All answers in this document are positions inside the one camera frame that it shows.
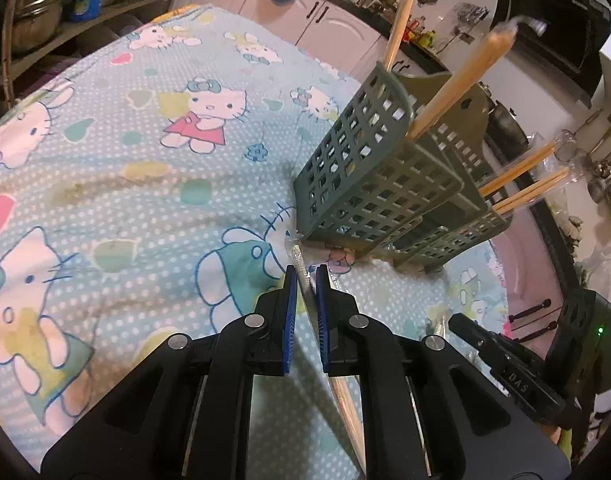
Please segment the chopstick pair long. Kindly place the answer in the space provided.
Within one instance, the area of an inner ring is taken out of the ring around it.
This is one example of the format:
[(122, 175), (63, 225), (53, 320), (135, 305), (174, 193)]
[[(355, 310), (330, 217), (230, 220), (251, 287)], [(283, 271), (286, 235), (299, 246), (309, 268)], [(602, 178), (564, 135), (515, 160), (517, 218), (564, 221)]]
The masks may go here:
[[(309, 274), (307, 274), (304, 255), (302, 255), (301, 246), (296, 236), (291, 236), (287, 240), (286, 252), (289, 257), (292, 258), (292, 264), (297, 271), (302, 297), (304, 297), (305, 310), (307, 310), (307, 316), (309, 317), (312, 330), (314, 330), (315, 336), (319, 336), (319, 322), (317, 322), (314, 288), (311, 284)], [(328, 382), (337, 405), (337, 411), (345, 427), (345, 433), (350, 440), (354, 456), (360, 466), (360, 471), (362, 474), (366, 474), (363, 424), (360, 421), (359, 413), (352, 400), (348, 382), (343, 377), (332, 377), (328, 379)]]

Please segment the white kitchen cabinets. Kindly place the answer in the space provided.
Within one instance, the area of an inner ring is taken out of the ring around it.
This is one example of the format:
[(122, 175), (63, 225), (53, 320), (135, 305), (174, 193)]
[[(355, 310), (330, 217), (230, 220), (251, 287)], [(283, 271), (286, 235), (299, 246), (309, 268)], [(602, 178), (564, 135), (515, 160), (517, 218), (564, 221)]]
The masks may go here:
[(356, 79), (386, 56), (390, 23), (348, 0), (173, 0), (172, 6), (191, 3), (240, 14)]

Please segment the green plastic utensil caddy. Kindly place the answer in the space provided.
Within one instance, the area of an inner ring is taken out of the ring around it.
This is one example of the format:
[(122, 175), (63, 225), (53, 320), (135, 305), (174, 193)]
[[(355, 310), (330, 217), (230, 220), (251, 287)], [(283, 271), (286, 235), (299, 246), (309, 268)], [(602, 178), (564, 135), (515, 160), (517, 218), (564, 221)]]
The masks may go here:
[(490, 100), (479, 84), (424, 136), (405, 135), (449, 78), (373, 68), (294, 183), (304, 240), (431, 270), (509, 227), (511, 215), (479, 192), (493, 174), (482, 151)]

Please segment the hanging utensil rack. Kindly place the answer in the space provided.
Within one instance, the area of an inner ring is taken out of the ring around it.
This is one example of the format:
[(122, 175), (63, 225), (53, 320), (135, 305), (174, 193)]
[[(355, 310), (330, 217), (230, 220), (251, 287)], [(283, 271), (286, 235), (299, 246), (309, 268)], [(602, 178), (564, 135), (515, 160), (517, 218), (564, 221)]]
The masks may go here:
[(595, 110), (575, 130), (563, 129), (557, 141), (555, 157), (562, 164), (582, 176), (586, 191), (595, 204), (606, 203), (611, 208), (611, 112), (607, 115), (608, 128), (585, 150), (579, 143), (579, 135), (593, 125), (603, 110)]

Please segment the Hello Kitty tablecloth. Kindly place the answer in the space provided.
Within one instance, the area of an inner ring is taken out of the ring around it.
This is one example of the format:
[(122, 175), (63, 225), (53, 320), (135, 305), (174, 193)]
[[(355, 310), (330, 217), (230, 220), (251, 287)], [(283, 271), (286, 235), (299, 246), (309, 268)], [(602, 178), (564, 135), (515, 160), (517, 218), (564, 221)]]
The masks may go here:
[(0, 479), (158, 344), (211, 336), (283, 284), (294, 183), (328, 198), (400, 108), (214, 6), (82, 58), (0, 120)]

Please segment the black range hood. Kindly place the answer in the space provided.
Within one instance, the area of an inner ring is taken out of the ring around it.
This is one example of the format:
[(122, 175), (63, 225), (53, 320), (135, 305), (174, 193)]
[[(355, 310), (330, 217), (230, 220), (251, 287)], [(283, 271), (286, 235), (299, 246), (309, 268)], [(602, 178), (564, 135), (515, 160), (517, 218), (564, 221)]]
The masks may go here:
[(611, 34), (611, 13), (597, 0), (497, 0), (492, 24), (533, 18), (518, 25), (516, 46), (567, 78), (571, 92), (590, 105), (603, 76), (599, 51)]

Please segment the sauce bottles on counter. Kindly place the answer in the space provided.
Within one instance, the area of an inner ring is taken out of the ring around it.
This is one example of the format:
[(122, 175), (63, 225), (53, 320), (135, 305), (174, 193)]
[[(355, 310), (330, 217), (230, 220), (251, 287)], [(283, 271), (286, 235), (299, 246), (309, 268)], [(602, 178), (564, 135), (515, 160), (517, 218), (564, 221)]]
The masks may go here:
[(406, 25), (402, 41), (407, 44), (417, 44), (418, 47), (431, 50), (435, 42), (435, 29), (428, 29), (426, 27), (425, 15), (411, 18)]

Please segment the steel pot on shelf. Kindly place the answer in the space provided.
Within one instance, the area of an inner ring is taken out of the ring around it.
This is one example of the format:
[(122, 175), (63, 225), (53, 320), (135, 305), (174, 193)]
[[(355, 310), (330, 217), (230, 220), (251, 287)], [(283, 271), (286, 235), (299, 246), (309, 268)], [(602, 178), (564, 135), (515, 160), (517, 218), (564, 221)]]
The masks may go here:
[(55, 34), (64, 0), (16, 0), (12, 27), (12, 52), (25, 54), (43, 46)]

